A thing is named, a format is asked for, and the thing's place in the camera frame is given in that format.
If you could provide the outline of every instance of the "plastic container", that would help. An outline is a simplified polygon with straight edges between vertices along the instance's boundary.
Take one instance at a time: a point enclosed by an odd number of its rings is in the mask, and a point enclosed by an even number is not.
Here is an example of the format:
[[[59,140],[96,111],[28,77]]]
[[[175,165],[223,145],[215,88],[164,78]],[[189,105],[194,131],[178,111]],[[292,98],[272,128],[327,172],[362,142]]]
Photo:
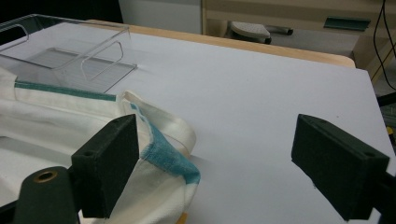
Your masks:
[[[35,14],[0,24],[0,40],[19,82],[106,92],[136,68],[128,25]]]

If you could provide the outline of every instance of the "white fabric bag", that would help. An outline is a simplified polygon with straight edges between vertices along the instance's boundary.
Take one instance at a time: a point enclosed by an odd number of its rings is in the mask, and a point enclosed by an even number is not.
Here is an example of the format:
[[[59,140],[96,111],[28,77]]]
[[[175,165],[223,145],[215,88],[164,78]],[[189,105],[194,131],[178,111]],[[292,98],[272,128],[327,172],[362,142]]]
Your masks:
[[[109,121],[136,114],[140,159],[124,192],[110,219],[82,223],[174,224],[183,216],[200,181],[188,160],[195,133],[184,120],[130,91],[109,95],[15,80],[0,68],[0,137],[71,156]]]

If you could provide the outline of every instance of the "black foam pad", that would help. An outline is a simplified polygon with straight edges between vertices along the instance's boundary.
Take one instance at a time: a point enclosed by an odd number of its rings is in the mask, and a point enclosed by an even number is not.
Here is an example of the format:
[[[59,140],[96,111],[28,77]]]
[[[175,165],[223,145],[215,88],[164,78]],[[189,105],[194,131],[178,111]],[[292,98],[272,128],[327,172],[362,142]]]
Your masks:
[[[135,115],[110,121],[72,156],[84,217],[110,217],[139,159]]]
[[[299,115],[291,158],[344,220],[369,218],[389,157],[326,120]]]

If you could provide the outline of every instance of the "teal stripe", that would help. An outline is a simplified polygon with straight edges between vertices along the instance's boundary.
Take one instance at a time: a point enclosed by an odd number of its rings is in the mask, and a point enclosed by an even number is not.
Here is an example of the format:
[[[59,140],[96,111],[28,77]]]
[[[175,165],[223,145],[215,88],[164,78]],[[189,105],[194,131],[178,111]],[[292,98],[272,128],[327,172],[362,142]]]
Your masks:
[[[33,82],[26,81],[16,81],[15,88],[27,89],[27,90],[35,90],[35,91],[49,91],[55,92],[65,95],[72,95],[82,98],[89,98],[94,100],[104,100],[104,101],[116,101],[116,95],[110,95],[100,92],[91,92],[91,91],[81,91],[76,89],[70,89],[66,87],[56,87],[46,84],[38,84]]]
[[[186,184],[198,184],[201,179],[199,170],[178,152],[153,125],[151,130],[154,141],[140,153],[140,158],[174,176],[183,176]]]

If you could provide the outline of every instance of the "wall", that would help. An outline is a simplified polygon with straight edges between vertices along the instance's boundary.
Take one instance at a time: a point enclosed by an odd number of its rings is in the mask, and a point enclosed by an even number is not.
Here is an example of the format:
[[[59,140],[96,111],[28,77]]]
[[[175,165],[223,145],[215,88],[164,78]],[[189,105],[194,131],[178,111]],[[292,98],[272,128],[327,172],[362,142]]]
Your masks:
[[[119,0],[124,23],[200,34],[201,0]]]

